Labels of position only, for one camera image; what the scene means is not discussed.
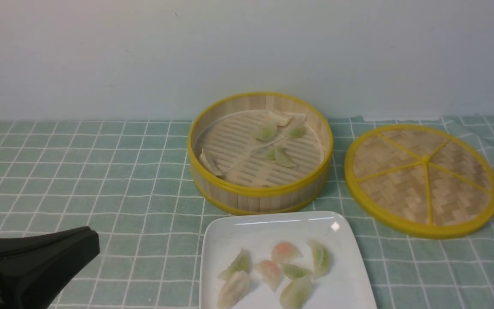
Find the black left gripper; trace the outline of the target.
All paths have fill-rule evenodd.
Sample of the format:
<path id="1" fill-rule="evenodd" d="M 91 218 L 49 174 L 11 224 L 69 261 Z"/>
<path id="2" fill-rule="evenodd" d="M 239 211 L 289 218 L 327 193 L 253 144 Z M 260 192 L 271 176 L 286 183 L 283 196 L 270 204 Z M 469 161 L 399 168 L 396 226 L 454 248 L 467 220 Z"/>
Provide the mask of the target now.
<path id="1" fill-rule="evenodd" d="M 88 226 L 0 238 L 0 309 L 47 309 L 98 254 L 99 235 Z"/>

